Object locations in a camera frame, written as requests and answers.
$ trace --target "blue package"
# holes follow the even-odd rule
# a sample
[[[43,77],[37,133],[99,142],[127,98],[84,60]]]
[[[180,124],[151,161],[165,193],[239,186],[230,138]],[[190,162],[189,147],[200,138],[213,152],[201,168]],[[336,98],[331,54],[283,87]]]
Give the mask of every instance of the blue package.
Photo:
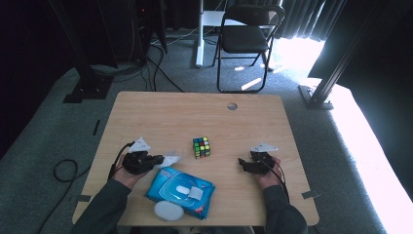
[[[214,190],[209,181],[166,167],[159,170],[146,196],[154,202],[172,202],[186,214],[204,219]]]

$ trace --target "hand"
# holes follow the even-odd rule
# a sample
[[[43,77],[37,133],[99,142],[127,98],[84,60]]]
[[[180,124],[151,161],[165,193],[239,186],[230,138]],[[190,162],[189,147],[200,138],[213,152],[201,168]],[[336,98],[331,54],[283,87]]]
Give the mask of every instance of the hand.
[[[281,160],[272,156],[273,160],[277,163],[280,164]],[[273,170],[276,172],[276,174],[279,177],[282,177],[282,172],[280,171],[280,168],[278,165],[274,165]],[[273,174],[273,172],[269,171],[265,175],[259,175],[259,174],[253,174],[254,178],[257,180],[258,184],[261,186],[261,188],[264,190],[264,188],[273,186],[273,185],[281,185],[282,183],[280,180],[276,177],[276,175]]]
[[[142,177],[144,177],[148,173],[143,173],[139,175],[128,173],[128,171],[124,169],[124,167],[122,166],[122,162],[124,161],[124,158],[125,158],[125,154],[121,156],[119,163],[116,166],[116,169],[115,169],[116,173],[113,175],[113,179],[118,180],[119,182],[123,183],[126,187],[133,189],[137,181],[140,180]]]

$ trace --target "white lid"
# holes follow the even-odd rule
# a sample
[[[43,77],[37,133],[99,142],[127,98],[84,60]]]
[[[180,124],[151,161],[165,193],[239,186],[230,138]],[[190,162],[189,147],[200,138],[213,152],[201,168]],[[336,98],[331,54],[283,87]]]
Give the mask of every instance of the white lid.
[[[183,216],[183,209],[174,203],[161,201],[155,205],[155,214],[167,221],[177,221]]]

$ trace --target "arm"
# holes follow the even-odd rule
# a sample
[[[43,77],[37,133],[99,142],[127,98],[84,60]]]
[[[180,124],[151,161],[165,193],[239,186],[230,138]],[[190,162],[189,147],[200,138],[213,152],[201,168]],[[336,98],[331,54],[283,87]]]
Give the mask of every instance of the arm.
[[[146,174],[132,175],[118,165],[110,178],[70,230],[78,233],[110,233],[122,217],[134,185]]]
[[[281,162],[280,159],[275,157],[273,157],[273,160],[278,164]],[[282,174],[277,164],[273,170],[281,177]],[[263,190],[267,210],[266,233],[307,233],[306,220],[296,208],[288,204],[279,179],[272,172],[265,175],[254,175],[254,177]]]
[[[286,202],[282,187],[273,185],[263,190],[267,209],[266,233],[307,233],[307,222],[301,213]]]

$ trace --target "black equipment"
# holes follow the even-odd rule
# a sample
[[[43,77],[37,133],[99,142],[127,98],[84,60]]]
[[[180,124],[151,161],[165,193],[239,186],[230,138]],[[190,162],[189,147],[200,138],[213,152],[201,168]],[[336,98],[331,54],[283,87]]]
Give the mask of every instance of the black equipment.
[[[253,162],[248,163],[241,158],[238,159],[244,172],[265,175],[275,166],[274,160],[267,152],[250,152]]]
[[[164,156],[148,155],[148,151],[137,151],[127,153],[125,155],[122,166],[130,173],[139,175],[151,171],[155,165],[160,165],[164,162]]]

